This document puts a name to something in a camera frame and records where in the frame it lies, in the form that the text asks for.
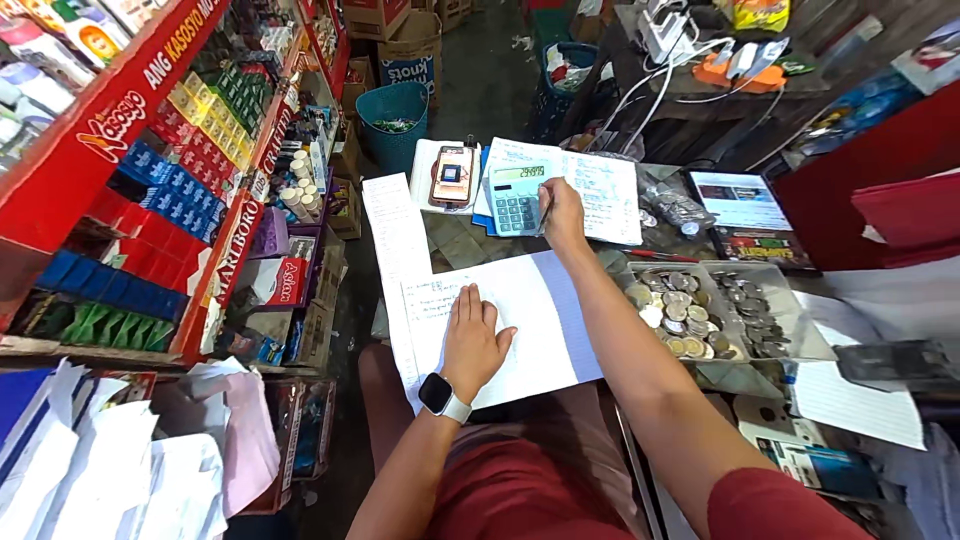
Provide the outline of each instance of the smartphone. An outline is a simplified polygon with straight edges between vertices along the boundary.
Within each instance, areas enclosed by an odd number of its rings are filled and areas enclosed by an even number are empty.
[[[462,208],[470,200],[473,148],[442,146],[433,168],[430,204]]]

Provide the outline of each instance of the light blue calculator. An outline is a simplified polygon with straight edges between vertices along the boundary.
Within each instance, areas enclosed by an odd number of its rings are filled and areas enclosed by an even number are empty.
[[[490,203],[500,236],[534,236],[540,226],[537,189],[550,178],[550,164],[531,162],[490,173]]]

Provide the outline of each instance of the smartwatch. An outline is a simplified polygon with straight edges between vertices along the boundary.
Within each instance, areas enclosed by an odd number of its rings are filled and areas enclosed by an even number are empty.
[[[473,409],[457,399],[453,385],[437,373],[426,376],[418,392],[420,401],[436,416],[448,416],[462,426]]]

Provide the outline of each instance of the concrete floor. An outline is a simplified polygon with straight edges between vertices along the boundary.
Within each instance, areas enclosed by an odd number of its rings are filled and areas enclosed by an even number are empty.
[[[491,0],[483,11],[444,35],[441,103],[429,116],[429,137],[489,144],[496,136],[521,139],[539,70],[533,51],[512,48],[512,36],[526,36],[517,2]],[[376,176],[375,169],[365,171]],[[347,243],[349,271],[340,287],[331,342],[330,375],[338,392],[330,444],[330,464],[317,481],[304,486],[318,495],[304,506],[294,500],[289,512],[300,519],[303,540],[344,538],[373,482],[366,414],[357,379],[357,357],[372,342],[370,327],[380,278],[370,225]]]

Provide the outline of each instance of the coin tray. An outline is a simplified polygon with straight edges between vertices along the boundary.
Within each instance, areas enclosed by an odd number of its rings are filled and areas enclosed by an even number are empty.
[[[727,336],[733,346],[740,351],[743,351],[744,354],[743,358],[734,360],[724,360],[721,358],[693,358],[687,356],[684,356],[684,359],[702,362],[719,361],[733,363],[743,363],[750,360],[750,357],[747,356],[747,347],[744,345],[743,339],[740,338],[740,334],[743,332],[743,322],[740,321],[738,317],[732,316],[731,306],[728,304],[727,299],[717,288],[716,283],[713,282],[709,272],[703,266],[696,262],[632,261],[627,263],[627,270],[637,275],[639,275],[641,272],[681,272],[696,278],[697,281],[700,282],[700,288],[707,292],[710,297],[710,303],[709,306],[707,306],[707,312],[720,317],[720,320],[723,321],[723,329],[721,332]]]
[[[770,305],[770,314],[783,328],[783,335],[790,338],[790,343],[784,344],[787,357],[795,360],[836,359],[833,350],[813,324],[813,319],[797,302],[790,284],[777,266],[768,262],[740,260],[704,260],[700,264],[707,269],[708,274],[733,272],[739,279],[760,287],[767,304]],[[730,306],[730,309],[731,315],[740,319],[736,309],[733,306]]]

